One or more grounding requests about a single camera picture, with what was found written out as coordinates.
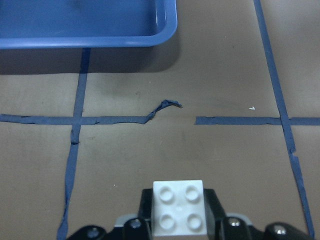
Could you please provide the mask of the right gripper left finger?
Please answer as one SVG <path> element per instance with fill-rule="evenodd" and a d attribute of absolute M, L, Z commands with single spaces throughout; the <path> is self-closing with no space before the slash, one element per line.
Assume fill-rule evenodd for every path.
<path fill-rule="evenodd" d="M 152 236 L 152 201 L 153 190 L 143 189 L 141 192 L 137 216 L 125 220 L 110 232 L 98 225 L 87 225 L 71 236 L 69 240 L 151 240 Z"/>

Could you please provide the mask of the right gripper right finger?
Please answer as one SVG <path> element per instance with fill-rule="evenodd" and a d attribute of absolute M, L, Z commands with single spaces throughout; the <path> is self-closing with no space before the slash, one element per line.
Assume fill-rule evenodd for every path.
<path fill-rule="evenodd" d="M 272 222 L 259 230 L 240 214 L 226 214 L 216 192 L 203 190 L 206 235 L 209 240 L 311 240 L 312 237 L 284 222 Z"/>

